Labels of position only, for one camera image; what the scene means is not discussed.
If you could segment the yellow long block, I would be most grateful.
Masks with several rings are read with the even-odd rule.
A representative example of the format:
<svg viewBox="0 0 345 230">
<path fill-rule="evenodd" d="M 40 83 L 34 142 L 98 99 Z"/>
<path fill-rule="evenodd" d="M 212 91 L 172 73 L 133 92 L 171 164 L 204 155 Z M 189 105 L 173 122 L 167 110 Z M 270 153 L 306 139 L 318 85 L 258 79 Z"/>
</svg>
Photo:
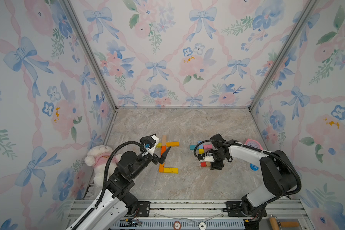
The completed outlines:
<svg viewBox="0 0 345 230">
<path fill-rule="evenodd" d="M 179 169 L 178 168 L 164 168 L 163 173 L 174 173 L 178 174 Z"/>
</svg>

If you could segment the amber yellow block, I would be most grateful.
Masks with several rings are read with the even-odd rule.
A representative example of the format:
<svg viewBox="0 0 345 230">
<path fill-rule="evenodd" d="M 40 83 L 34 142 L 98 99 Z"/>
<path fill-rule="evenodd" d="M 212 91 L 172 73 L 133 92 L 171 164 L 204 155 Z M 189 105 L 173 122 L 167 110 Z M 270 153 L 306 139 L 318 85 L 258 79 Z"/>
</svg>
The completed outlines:
<svg viewBox="0 0 345 230">
<path fill-rule="evenodd" d="M 179 142 L 167 142 L 166 146 L 167 147 L 179 147 L 180 143 Z"/>
</svg>

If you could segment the natural wood block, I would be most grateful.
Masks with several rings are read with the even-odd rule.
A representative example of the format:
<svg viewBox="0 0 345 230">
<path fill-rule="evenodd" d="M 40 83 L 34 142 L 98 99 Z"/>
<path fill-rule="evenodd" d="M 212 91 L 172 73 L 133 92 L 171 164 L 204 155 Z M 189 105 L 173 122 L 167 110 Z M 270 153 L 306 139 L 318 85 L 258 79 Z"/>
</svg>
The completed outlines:
<svg viewBox="0 0 345 230">
<path fill-rule="evenodd" d="M 163 146 L 163 147 L 166 147 L 166 144 L 167 144 L 167 136 L 166 136 L 166 135 L 163 135 L 163 136 L 162 136 L 162 146 Z"/>
</svg>

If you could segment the orange small block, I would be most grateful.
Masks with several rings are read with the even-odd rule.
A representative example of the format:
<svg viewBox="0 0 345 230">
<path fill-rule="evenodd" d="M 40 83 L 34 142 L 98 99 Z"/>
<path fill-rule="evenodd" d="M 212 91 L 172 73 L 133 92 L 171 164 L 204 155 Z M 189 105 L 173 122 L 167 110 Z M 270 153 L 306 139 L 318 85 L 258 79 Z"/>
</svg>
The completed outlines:
<svg viewBox="0 0 345 230">
<path fill-rule="evenodd" d="M 159 165 L 159 172 L 164 172 L 164 163 Z"/>
</svg>

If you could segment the pink block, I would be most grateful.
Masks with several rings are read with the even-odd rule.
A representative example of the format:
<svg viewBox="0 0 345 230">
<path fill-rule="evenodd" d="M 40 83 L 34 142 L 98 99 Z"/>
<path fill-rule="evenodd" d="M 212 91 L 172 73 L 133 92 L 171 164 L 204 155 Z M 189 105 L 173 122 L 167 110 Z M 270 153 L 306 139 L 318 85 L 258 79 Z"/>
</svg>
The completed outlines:
<svg viewBox="0 0 345 230">
<path fill-rule="evenodd" d="M 213 149 L 212 145 L 203 145 L 203 149 L 204 150 L 210 150 L 210 149 Z"/>
</svg>

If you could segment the light blue block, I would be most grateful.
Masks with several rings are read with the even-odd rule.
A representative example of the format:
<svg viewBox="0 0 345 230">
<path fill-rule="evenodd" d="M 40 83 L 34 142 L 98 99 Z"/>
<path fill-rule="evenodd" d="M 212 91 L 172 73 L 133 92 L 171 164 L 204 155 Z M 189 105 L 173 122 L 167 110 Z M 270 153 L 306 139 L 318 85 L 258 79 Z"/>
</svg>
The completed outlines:
<svg viewBox="0 0 345 230">
<path fill-rule="evenodd" d="M 199 148 L 199 149 L 203 149 L 203 148 L 204 148 L 203 144 L 200 144 L 198 148 Z"/>
</svg>

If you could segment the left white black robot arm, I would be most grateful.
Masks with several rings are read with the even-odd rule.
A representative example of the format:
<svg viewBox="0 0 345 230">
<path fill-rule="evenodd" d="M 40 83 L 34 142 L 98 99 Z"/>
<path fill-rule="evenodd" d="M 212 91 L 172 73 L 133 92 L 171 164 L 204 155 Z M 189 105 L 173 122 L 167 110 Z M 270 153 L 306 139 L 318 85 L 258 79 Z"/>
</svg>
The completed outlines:
<svg viewBox="0 0 345 230">
<path fill-rule="evenodd" d="M 68 227 L 69 230 L 109 230 L 125 216 L 137 212 L 138 199 L 130 193 L 134 179 L 151 163 L 164 164 L 171 147 L 161 158 L 155 154 L 137 155 L 127 151 L 121 155 L 114 173 L 103 184 L 95 201 Z"/>
</svg>

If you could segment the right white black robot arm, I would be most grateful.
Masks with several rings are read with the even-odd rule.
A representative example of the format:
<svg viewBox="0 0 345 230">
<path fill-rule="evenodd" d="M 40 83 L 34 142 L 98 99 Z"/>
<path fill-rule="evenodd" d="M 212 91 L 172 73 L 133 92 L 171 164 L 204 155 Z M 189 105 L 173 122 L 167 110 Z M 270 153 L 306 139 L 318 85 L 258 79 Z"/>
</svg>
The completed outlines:
<svg viewBox="0 0 345 230">
<path fill-rule="evenodd" d="M 212 170 L 221 170 L 224 160 L 246 161 L 257 167 L 263 182 L 252 192 L 244 195 L 238 207 L 226 207 L 223 212 L 239 212 L 244 216 L 264 216 L 265 207 L 283 196 L 294 195 L 301 188 L 301 178 L 287 155 L 281 151 L 262 150 L 236 140 L 226 141 L 220 134 L 210 138 L 213 149 L 208 150 L 206 158 L 211 158 Z"/>
</svg>

